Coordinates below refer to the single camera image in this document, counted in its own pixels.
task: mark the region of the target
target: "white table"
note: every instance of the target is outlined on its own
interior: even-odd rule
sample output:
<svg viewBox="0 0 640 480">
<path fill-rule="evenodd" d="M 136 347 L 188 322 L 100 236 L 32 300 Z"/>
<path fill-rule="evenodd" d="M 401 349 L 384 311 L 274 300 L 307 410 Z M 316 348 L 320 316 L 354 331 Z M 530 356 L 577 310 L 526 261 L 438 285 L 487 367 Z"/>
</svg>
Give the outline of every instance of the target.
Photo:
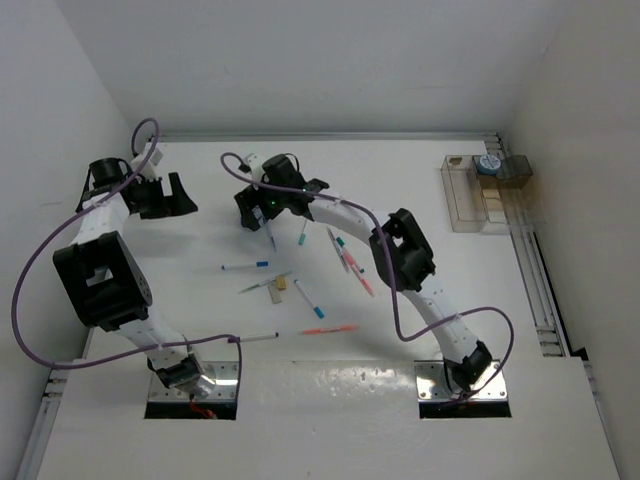
<svg viewBox="0 0 640 480">
<path fill-rule="evenodd" d="M 589 384 L 577 359 L 543 358 L 511 239 L 451 231 L 439 167 L 446 155 L 480 154 L 481 141 L 350 140 L 169 143 L 162 169 L 178 171 L 197 214 L 131 220 L 125 240 L 145 272 L 165 320 L 188 338 L 279 331 L 245 344 L 236 421 L 145 420 L 150 372 L 142 356 L 72 372 L 39 479 L 610 479 L 615 469 Z M 408 208 L 435 252 L 437 273 L 460 310 L 495 305 L 516 325 L 505 368 L 513 418 L 420 420 L 412 362 L 439 358 L 431 336 L 403 344 L 394 334 L 388 289 L 374 275 L 364 244 L 345 239 L 369 272 L 371 299 L 347 276 L 324 227 L 285 212 L 266 233 L 239 225 L 219 156 L 293 152 L 307 179 L 378 210 Z M 260 271 L 222 272 L 223 263 L 268 259 Z M 272 305 L 266 289 L 238 295 L 257 280 L 292 269 L 326 314 L 319 320 L 298 292 Z M 422 320 L 403 298 L 403 328 Z M 319 326 L 357 323 L 349 334 L 300 337 Z M 469 319 L 495 357 L 507 344 L 504 323 Z M 129 348 L 104 332 L 89 358 Z M 235 359 L 214 342 L 207 360 Z M 363 378 L 365 371 L 378 375 Z"/>
</svg>

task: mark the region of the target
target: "white wall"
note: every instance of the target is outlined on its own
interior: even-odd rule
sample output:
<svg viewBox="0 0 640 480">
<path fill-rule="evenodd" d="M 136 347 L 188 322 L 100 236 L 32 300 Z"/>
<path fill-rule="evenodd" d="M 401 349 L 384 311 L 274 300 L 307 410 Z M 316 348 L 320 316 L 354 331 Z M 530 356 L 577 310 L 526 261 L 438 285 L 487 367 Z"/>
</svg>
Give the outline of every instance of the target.
<svg viewBox="0 0 640 480">
<path fill-rule="evenodd" d="M 510 132 L 534 162 L 540 240 L 586 345 L 624 478 L 640 478 L 640 3 L 575 2 Z"/>
<path fill-rule="evenodd" d="M 129 128 L 53 0 L 0 2 L 0 65 L 0 478 L 9 479 L 48 374 L 13 340 L 14 283 L 28 255 L 72 213 L 86 165 L 127 154 Z M 85 330 L 57 279 L 52 251 L 27 281 L 22 329 L 42 355 L 71 358 Z"/>
<path fill-rule="evenodd" d="M 56 0 L 131 122 L 499 130 L 567 0 Z"/>
</svg>

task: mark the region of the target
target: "small wooden block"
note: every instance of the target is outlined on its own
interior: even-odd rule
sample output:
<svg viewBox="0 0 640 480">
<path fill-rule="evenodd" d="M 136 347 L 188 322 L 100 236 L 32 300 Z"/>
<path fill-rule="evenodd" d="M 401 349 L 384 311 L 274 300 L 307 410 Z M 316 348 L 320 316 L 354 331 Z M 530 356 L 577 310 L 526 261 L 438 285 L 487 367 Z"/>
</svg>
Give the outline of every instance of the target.
<svg viewBox="0 0 640 480">
<path fill-rule="evenodd" d="M 276 288 L 280 291 L 287 289 L 287 281 L 282 275 L 278 275 L 276 277 L 275 284 L 276 284 Z"/>
<path fill-rule="evenodd" d="M 269 295 L 271 295 L 271 303 L 282 303 L 280 292 L 276 288 L 275 282 L 269 284 Z"/>
</svg>

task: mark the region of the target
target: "red wire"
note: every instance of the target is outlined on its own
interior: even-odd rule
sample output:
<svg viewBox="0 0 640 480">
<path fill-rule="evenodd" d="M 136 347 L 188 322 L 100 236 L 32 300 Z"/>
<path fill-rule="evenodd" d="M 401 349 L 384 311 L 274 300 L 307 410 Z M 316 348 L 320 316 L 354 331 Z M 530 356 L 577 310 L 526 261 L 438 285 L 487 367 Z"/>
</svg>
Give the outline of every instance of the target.
<svg viewBox="0 0 640 480">
<path fill-rule="evenodd" d="M 199 413 L 204 418 L 213 419 L 215 417 L 213 410 L 209 410 L 208 408 L 200 408 L 198 405 L 196 405 L 196 402 L 193 401 L 193 398 L 189 400 L 189 408 L 192 411 Z"/>
</svg>

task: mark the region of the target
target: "cable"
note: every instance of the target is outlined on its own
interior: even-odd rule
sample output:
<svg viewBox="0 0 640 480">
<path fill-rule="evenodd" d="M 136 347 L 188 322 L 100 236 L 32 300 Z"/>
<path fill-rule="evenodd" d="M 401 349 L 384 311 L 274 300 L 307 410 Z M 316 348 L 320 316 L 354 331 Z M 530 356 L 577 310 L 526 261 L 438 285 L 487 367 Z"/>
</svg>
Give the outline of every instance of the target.
<svg viewBox="0 0 640 480">
<path fill-rule="evenodd" d="M 328 195 L 326 193 L 322 193 L 322 192 L 307 192 L 307 191 L 304 191 L 304 190 L 299 189 L 299 188 L 280 187 L 280 186 L 276 186 L 276 185 L 269 185 L 267 183 L 257 182 L 255 180 L 250 179 L 250 178 L 243 177 L 242 175 L 239 175 L 236 172 L 234 172 L 227 165 L 227 163 L 225 161 L 225 159 L 227 157 L 235 158 L 240 163 L 243 163 L 242 158 L 238 154 L 236 154 L 234 152 L 225 152 L 220 156 L 220 163 L 222 164 L 222 168 L 224 168 L 229 175 L 231 175 L 232 177 L 236 178 L 237 180 L 240 180 L 241 182 L 245 182 L 245 183 L 248 183 L 250 185 L 254 185 L 254 186 L 257 186 L 257 187 L 260 187 L 260 188 L 264 188 L 266 190 L 273 190 L 273 191 L 276 191 L 276 192 L 294 193 L 294 194 L 297 194 L 297 195 L 306 195 L 306 196 L 311 196 L 311 197 L 323 198 L 325 200 L 340 201 L 344 205 L 348 205 L 348 206 L 350 206 L 352 208 L 355 208 L 356 210 L 360 210 L 361 212 L 366 214 L 369 218 L 371 218 L 371 220 L 373 221 L 373 224 L 375 225 L 376 233 L 377 233 L 378 237 L 381 240 L 382 250 L 384 252 L 384 258 L 385 258 L 387 271 L 390 273 L 390 275 L 388 275 L 388 277 L 389 277 L 389 288 L 391 289 L 391 305 L 392 305 L 392 308 L 393 308 L 393 320 L 394 320 L 396 335 L 398 336 L 398 338 L 401 341 L 403 341 L 403 342 L 411 342 L 411 341 L 421 337 L 422 335 L 425 335 L 426 333 L 429 333 L 432 330 L 440 327 L 441 325 L 444 325 L 445 323 L 451 322 L 451 321 L 455 320 L 456 318 L 458 318 L 458 315 L 453 315 L 451 317 L 447 317 L 447 318 L 444 318 L 442 320 L 438 320 L 437 322 L 432 323 L 431 325 L 423 328 L 422 330 L 414 333 L 413 335 L 409 335 L 408 337 L 405 336 L 402 333 L 402 328 L 400 326 L 400 311 L 398 309 L 398 290 L 397 290 L 397 285 L 396 285 L 396 277 L 395 277 L 395 273 L 394 273 L 394 270 L 393 270 L 393 262 L 391 260 L 391 252 L 389 251 L 389 246 L 387 245 L 387 242 L 386 242 L 386 239 L 385 239 L 385 234 L 384 234 L 384 232 L 382 230 L 382 226 L 380 225 L 380 222 L 378 222 L 378 219 L 376 218 L 374 213 L 371 210 L 369 210 L 368 208 L 363 207 L 360 204 L 357 204 L 357 203 L 352 202 L 350 200 L 345 200 L 343 198 L 338 198 L 338 197 L 335 197 L 333 195 Z M 509 345 L 507 346 L 507 350 L 505 352 L 505 355 L 504 355 L 502 361 L 500 362 L 500 364 L 498 365 L 498 368 L 496 369 L 496 371 L 493 373 L 493 375 L 487 381 L 487 383 L 489 383 L 491 380 L 493 380 L 502 371 L 502 369 L 504 368 L 505 363 L 507 362 L 507 360 L 509 359 L 509 357 L 511 355 L 511 351 L 513 350 L 513 344 L 515 342 L 515 330 L 513 328 L 513 323 L 511 322 L 511 319 L 507 316 L 507 314 L 504 313 L 502 310 L 496 308 L 496 307 L 478 307 L 478 308 L 474 308 L 474 309 L 471 309 L 471 310 L 467 310 L 466 312 L 462 312 L 462 313 L 459 314 L 459 316 L 464 317 L 464 316 L 472 315 L 474 313 L 478 313 L 478 312 L 482 312 L 482 311 L 493 311 L 493 312 L 496 312 L 499 315 L 501 315 L 504 318 L 504 320 L 507 322 L 507 325 L 509 326 L 509 333 L 510 333 Z"/>
<path fill-rule="evenodd" d="M 189 408 L 191 409 L 191 411 L 199 413 L 204 418 L 213 419 L 215 417 L 213 410 L 209 410 L 208 408 L 200 408 L 198 405 L 196 405 L 194 398 L 194 395 L 189 395 Z"/>
<path fill-rule="evenodd" d="M 111 198 L 118 195 L 122 190 L 127 188 L 131 184 L 131 182 L 133 182 L 136 179 L 136 177 L 142 172 L 142 169 L 144 169 L 144 167 L 147 165 L 147 163 L 151 159 L 151 156 L 153 155 L 156 149 L 156 146 L 158 144 L 158 138 L 160 136 L 160 125 L 158 124 L 158 121 L 155 118 L 147 117 L 143 119 L 136 126 L 135 130 L 133 131 L 133 135 L 131 137 L 131 145 L 133 147 L 133 145 L 135 144 L 136 136 L 138 135 L 138 132 L 140 131 L 142 126 L 144 126 L 146 123 L 152 123 L 154 126 L 154 135 L 152 137 L 151 146 L 149 147 L 147 154 L 145 155 L 140 165 L 138 165 L 138 168 L 136 168 L 131 173 L 131 175 L 129 175 L 120 185 L 118 185 L 113 191 L 111 191 L 109 195 L 107 195 L 104 199 L 102 199 L 100 203 L 108 202 Z M 13 330 L 13 336 L 15 337 L 16 342 L 18 343 L 18 346 L 20 347 L 20 349 L 24 352 L 24 354 L 27 357 L 29 357 L 31 360 L 33 360 L 34 362 L 44 367 L 48 367 L 54 370 L 79 370 L 82 368 L 95 367 L 96 365 L 103 365 L 108 362 L 113 362 L 114 360 L 119 360 L 121 358 L 129 357 L 131 355 L 136 355 L 142 352 L 147 352 L 149 350 L 153 350 L 161 346 L 162 347 L 182 347 L 182 346 L 198 345 L 201 343 L 207 343 L 214 340 L 220 340 L 220 339 L 226 338 L 228 339 L 228 341 L 235 343 L 238 349 L 238 384 L 236 387 L 236 403 L 237 403 L 238 396 L 240 394 L 240 378 L 242 376 L 242 347 L 240 346 L 240 339 L 235 335 L 220 334 L 220 335 L 212 335 L 210 337 L 205 337 L 205 338 L 199 338 L 196 340 L 185 340 L 183 342 L 171 342 L 171 343 L 165 343 L 163 345 L 148 345 L 146 347 L 136 348 L 133 350 L 118 353 L 116 355 L 111 355 L 109 357 L 101 358 L 98 360 L 92 360 L 89 362 L 75 363 L 75 364 L 52 362 L 39 357 L 36 353 L 34 353 L 29 349 L 24 339 L 22 338 L 22 334 L 20 333 L 20 327 L 18 325 L 18 301 L 20 299 L 20 292 L 24 285 L 25 278 L 27 277 L 27 274 L 29 273 L 29 270 L 31 270 L 31 267 L 33 266 L 36 259 L 40 256 L 43 250 L 53 241 L 54 238 L 56 238 L 69 225 L 76 222 L 80 218 L 84 217 L 91 211 L 95 210 L 96 208 L 98 208 L 98 206 L 99 204 L 89 205 L 87 208 L 76 213 L 71 218 L 63 222 L 53 232 L 51 232 L 51 234 L 49 234 L 49 236 L 45 238 L 45 240 L 38 246 L 38 248 L 36 248 L 35 252 L 33 252 L 31 257 L 29 257 L 29 259 L 27 260 L 27 263 L 25 264 L 24 268 L 20 272 L 20 276 L 18 277 L 18 281 L 16 282 L 16 286 L 13 290 L 13 297 L 11 298 L 11 328 Z"/>
</svg>

